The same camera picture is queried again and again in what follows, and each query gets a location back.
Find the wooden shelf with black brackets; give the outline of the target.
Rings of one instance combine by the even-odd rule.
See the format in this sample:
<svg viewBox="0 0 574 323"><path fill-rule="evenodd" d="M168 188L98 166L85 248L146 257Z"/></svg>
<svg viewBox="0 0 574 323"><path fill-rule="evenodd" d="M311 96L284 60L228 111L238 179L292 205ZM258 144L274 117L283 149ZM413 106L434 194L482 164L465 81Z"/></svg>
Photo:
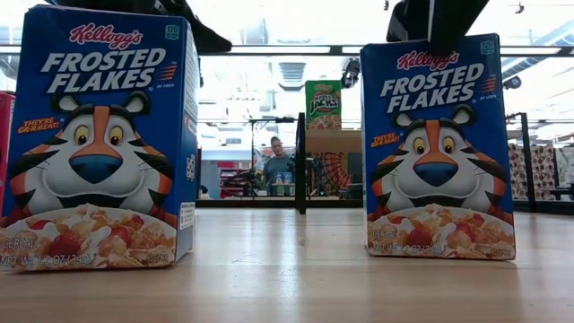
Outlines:
<svg viewBox="0 0 574 323"><path fill-rule="evenodd" d="M532 171L532 156L530 146L530 135L527 114L518 112L507 115L507 122L520 119L521 136L524 143L525 164L526 164L526 195L527 201L514 202L518 211L538 213L542 207L538 205L535 198L534 176ZM305 214L308 208L361 208L362 199L338 198L308 198L306 165L307 153L360 153L361 131L359 130L307 130L305 127L305 114L299 114L296 132L295 149L295 201L294 208L300 214Z"/></svg>

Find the blue Frosted Flakes cereal box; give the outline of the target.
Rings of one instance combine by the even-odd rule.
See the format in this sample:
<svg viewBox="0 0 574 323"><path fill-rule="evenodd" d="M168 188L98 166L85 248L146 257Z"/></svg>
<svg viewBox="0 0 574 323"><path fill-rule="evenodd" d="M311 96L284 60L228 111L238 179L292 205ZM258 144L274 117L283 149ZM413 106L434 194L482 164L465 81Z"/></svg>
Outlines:
<svg viewBox="0 0 574 323"><path fill-rule="evenodd" d="M424 40L361 49L365 245L373 256L516 256L500 39L443 57Z"/></svg>
<svg viewBox="0 0 574 323"><path fill-rule="evenodd" d="M0 268L163 267L194 243L198 55L186 19L24 16Z"/></svg>

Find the person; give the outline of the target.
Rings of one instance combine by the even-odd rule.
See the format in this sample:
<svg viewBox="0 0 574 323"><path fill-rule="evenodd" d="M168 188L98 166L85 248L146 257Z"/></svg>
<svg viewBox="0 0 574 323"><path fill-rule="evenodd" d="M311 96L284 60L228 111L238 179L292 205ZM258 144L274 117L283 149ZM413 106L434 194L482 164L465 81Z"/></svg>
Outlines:
<svg viewBox="0 0 574 323"><path fill-rule="evenodd" d="M276 175L278 173L294 171L294 162L290 156L284 151L283 144L277 136L273 136L270 140L271 148L274 156L268 160L263 169L263 176L265 179L267 195L275 196L272 189L272 184L275 183Z"/></svg>

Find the red storage shelving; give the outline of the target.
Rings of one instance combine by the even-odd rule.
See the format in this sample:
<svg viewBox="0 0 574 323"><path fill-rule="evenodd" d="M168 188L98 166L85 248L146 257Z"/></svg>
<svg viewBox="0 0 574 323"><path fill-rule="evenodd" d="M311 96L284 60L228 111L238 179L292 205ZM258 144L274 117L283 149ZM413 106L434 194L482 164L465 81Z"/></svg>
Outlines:
<svg viewBox="0 0 574 323"><path fill-rule="evenodd" d="M249 196L252 192L247 161L218 161L220 199Z"/></svg>

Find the green Apple Jacks cereal box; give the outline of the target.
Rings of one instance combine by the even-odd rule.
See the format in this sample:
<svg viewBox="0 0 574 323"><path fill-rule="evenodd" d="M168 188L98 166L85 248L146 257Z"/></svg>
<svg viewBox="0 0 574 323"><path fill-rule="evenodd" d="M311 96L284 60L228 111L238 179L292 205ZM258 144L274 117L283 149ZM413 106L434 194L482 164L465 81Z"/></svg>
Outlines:
<svg viewBox="0 0 574 323"><path fill-rule="evenodd" d="M342 85L338 80L305 82L306 128L342 129Z"/></svg>

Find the web patterned fabric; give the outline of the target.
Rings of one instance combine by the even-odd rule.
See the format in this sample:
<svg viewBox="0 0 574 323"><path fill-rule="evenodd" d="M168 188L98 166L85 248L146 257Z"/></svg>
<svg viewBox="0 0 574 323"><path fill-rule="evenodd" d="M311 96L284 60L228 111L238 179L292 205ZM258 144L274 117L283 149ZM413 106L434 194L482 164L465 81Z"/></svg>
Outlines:
<svg viewBox="0 0 574 323"><path fill-rule="evenodd" d="M327 196L336 196L343 188L352 184L352 175L349 172L348 153L321 153L323 170L321 181Z"/></svg>

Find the red Froot Loops cereal box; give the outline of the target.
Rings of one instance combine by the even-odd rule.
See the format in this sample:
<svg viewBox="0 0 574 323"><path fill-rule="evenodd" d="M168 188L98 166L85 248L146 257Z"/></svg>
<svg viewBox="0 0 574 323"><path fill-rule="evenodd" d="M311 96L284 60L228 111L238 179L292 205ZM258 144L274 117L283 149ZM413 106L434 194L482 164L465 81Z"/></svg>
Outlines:
<svg viewBox="0 0 574 323"><path fill-rule="evenodd" d="M13 119L15 95L0 91L0 215L7 187L8 150Z"/></svg>

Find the black overhead frame bar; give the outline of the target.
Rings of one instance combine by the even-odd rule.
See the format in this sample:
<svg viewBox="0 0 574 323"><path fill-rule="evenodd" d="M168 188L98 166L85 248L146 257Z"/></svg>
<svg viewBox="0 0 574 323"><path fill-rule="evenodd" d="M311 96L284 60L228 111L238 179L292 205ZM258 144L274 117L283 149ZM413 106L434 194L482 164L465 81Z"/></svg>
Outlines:
<svg viewBox="0 0 574 323"><path fill-rule="evenodd" d="M237 45L229 52L207 53L207 56L245 56L245 57L356 57L361 45L317 45L317 46L255 46ZM502 57L574 57L574 46L501 46Z"/></svg>

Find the patterned fabric partition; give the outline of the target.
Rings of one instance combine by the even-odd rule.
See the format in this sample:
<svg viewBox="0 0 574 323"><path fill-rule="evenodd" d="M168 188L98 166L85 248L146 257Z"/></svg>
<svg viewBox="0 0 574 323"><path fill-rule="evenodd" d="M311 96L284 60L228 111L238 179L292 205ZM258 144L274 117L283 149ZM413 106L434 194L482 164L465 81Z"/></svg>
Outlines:
<svg viewBox="0 0 574 323"><path fill-rule="evenodd" d="M532 145L530 152L535 199L555 200L556 197L551 193L556 188L554 148L550 144ZM523 146L509 144L509 165L512 198L527 200L526 158Z"/></svg>

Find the black hanging device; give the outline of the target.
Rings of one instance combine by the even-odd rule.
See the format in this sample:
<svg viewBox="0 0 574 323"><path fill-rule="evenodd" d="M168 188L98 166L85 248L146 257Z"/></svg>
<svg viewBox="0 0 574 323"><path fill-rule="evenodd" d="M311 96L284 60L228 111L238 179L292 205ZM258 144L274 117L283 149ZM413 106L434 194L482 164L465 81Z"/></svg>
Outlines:
<svg viewBox="0 0 574 323"><path fill-rule="evenodd" d="M361 72L360 60L357 57L349 57L345 60L341 84L345 89L352 88L358 81Z"/></svg>

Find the black aluminium table frame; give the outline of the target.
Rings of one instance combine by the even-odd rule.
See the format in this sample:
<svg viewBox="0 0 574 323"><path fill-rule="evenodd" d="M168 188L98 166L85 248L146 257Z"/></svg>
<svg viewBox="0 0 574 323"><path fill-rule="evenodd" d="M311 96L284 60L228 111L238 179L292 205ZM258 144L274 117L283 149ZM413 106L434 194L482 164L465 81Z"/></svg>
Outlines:
<svg viewBox="0 0 574 323"><path fill-rule="evenodd" d="M310 208L363 208L361 200L339 200L339 199L313 199L305 200L300 206L293 198L272 199L223 199L223 200L199 200L196 202L199 208L294 208L302 209L306 212ZM535 210L530 209L531 204L527 201L515 200L513 209L515 212L539 213L539 214L561 214L574 216L574 202L572 201L536 201Z"/></svg>

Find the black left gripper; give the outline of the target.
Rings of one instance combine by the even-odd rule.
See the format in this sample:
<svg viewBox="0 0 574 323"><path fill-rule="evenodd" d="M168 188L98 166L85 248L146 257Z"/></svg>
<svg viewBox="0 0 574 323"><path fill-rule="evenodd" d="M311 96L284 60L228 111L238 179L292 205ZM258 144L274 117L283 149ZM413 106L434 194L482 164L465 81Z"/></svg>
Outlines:
<svg viewBox="0 0 574 323"><path fill-rule="evenodd" d="M58 5L126 13L177 13L191 26L199 53L231 51L229 40L203 24L187 0L57 0Z"/></svg>

